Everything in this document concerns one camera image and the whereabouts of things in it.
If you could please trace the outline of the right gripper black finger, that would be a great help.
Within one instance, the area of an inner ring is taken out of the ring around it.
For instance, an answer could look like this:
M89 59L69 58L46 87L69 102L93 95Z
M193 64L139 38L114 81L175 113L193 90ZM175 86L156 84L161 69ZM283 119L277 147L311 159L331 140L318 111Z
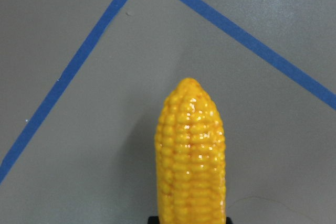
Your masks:
M160 224L158 216L149 216L147 224Z

